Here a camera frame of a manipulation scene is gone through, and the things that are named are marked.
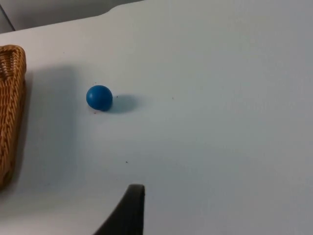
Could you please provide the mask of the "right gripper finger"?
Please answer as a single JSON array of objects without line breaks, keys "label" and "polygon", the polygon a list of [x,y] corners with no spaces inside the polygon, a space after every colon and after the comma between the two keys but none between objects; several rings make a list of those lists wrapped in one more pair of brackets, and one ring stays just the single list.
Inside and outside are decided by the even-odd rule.
[{"label": "right gripper finger", "polygon": [[95,232],[96,235],[143,235],[145,186],[131,184],[122,199]]}]

